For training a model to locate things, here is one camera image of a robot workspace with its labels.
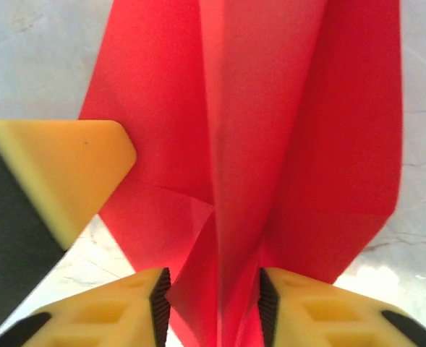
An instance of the yellow plastic piece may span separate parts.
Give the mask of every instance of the yellow plastic piece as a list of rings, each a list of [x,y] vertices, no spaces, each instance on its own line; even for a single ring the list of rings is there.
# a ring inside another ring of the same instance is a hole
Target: yellow plastic piece
[[[146,270],[42,307],[52,318],[23,347],[156,347],[150,294],[163,269]]]
[[[416,347],[381,316],[397,307],[327,283],[266,268],[280,297],[274,347]]]
[[[0,121],[0,154],[68,249],[135,163],[115,121]]]

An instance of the red paper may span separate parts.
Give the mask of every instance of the red paper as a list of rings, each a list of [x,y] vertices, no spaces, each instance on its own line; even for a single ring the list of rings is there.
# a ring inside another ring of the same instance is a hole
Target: red paper
[[[101,216],[178,336],[230,347],[259,267],[333,282],[385,223],[401,115],[398,0],[115,0],[80,118],[137,148]]]

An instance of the gray marble surface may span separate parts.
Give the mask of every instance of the gray marble surface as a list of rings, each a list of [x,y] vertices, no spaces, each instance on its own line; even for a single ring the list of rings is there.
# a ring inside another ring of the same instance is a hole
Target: gray marble surface
[[[0,0],[0,118],[75,119],[111,0]],[[403,0],[404,165],[395,215],[336,285],[426,325],[426,0]],[[97,216],[9,318],[132,273]],[[168,346],[180,346],[170,333]]]

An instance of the table surface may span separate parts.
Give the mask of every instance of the table surface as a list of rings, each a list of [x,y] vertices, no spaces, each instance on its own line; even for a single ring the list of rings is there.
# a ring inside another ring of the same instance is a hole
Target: table surface
[[[111,0],[0,0],[0,119],[76,119]],[[337,286],[426,325],[426,0],[402,1],[404,163],[394,216]],[[100,218],[3,328],[51,301],[133,273]],[[181,346],[173,333],[167,346]]]

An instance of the black rubber edge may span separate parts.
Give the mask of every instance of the black rubber edge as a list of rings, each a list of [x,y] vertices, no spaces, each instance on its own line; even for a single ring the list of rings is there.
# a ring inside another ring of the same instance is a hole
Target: black rubber edge
[[[426,327],[397,312],[384,310],[381,314],[417,347],[426,347]]]
[[[171,305],[165,295],[170,287],[171,276],[169,274],[169,269],[165,267],[150,295],[150,307],[152,312],[153,329],[155,331],[156,347],[164,347],[166,345]]]
[[[272,347],[276,338],[280,297],[264,268],[260,269],[260,298],[257,301],[264,346]]]
[[[0,156],[0,324],[63,255]]]
[[[0,335],[0,347],[21,347],[36,334],[52,316],[41,312],[19,320]]]

